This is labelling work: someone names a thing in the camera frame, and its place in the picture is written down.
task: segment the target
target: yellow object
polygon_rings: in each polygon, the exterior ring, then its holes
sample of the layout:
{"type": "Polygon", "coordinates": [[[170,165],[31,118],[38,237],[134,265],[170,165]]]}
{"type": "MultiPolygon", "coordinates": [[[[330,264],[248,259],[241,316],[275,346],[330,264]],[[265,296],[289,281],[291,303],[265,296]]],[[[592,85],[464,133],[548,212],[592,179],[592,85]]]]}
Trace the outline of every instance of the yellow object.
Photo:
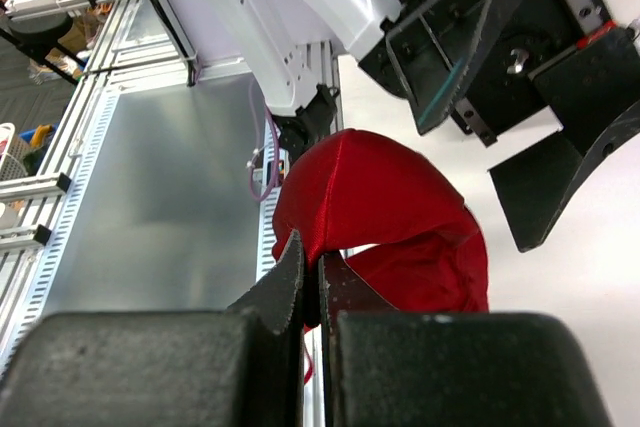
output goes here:
{"type": "Polygon", "coordinates": [[[38,126],[35,133],[33,134],[33,137],[31,137],[31,142],[29,142],[29,145],[31,145],[31,147],[34,149],[42,147],[42,145],[44,144],[44,139],[46,139],[47,135],[49,135],[51,132],[53,132],[53,125],[38,126]]]}

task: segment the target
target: black stool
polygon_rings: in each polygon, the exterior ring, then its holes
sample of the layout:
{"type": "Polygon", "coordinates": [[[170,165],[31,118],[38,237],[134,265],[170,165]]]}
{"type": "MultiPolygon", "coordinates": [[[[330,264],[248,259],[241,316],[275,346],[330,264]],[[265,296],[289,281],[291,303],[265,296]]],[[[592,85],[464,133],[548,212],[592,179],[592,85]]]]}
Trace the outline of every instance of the black stool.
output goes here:
{"type": "Polygon", "coordinates": [[[60,13],[19,21],[9,20],[8,27],[11,34],[18,40],[19,45],[16,47],[20,51],[39,64],[46,65],[67,82],[74,85],[78,83],[72,76],[46,58],[52,49],[58,49],[79,66],[86,66],[83,60],[80,60],[73,52],[58,42],[58,39],[64,37],[73,27],[73,19],[68,14],[60,13]]]}

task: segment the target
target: robotic arm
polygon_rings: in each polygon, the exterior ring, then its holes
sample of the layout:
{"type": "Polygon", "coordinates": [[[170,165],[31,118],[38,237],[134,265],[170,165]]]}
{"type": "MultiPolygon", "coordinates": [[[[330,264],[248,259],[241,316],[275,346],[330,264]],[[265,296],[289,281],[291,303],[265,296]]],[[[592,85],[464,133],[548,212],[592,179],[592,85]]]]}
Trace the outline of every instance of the robotic arm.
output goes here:
{"type": "MultiPolygon", "coordinates": [[[[328,135],[336,110],[287,34],[295,18],[282,19],[277,0],[206,1],[295,161],[328,135]]],[[[491,170],[522,251],[544,242],[578,187],[640,129],[640,0],[303,1],[369,76],[408,100],[422,135],[452,116],[490,146],[553,110],[560,132],[491,170]]]]}

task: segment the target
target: plastic basket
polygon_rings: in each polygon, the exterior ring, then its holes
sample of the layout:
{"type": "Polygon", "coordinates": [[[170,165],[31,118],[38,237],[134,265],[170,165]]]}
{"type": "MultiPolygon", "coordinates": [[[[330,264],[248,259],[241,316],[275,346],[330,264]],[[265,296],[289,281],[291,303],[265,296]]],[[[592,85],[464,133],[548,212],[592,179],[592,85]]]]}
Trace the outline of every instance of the plastic basket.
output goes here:
{"type": "Polygon", "coordinates": [[[31,151],[31,146],[16,135],[13,124],[0,124],[0,182],[27,176],[22,159],[31,151]]]}

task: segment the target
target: red object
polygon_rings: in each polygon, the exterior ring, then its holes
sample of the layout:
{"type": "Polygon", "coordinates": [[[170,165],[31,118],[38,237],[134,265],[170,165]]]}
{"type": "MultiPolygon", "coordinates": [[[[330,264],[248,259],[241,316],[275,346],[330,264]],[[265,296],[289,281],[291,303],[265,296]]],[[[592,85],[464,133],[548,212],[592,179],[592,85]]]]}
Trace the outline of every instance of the red object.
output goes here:
{"type": "Polygon", "coordinates": [[[345,130],[314,146],[284,181],[273,227],[274,257],[296,229],[311,269],[326,252],[376,244],[347,263],[400,310],[488,310],[485,244],[464,199],[386,137],[345,130]]]}
{"type": "Polygon", "coordinates": [[[600,39],[601,37],[603,37],[607,32],[613,30],[616,28],[616,23],[613,20],[610,20],[608,22],[606,22],[602,27],[600,27],[598,30],[596,30],[593,34],[588,35],[587,37],[584,37],[582,39],[580,39],[577,43],[576,43],[576,47],[578,48],[578,50],[582,50],[586,47],[589,47],[591,44],[593,44],[596,40],[600,39]]]}

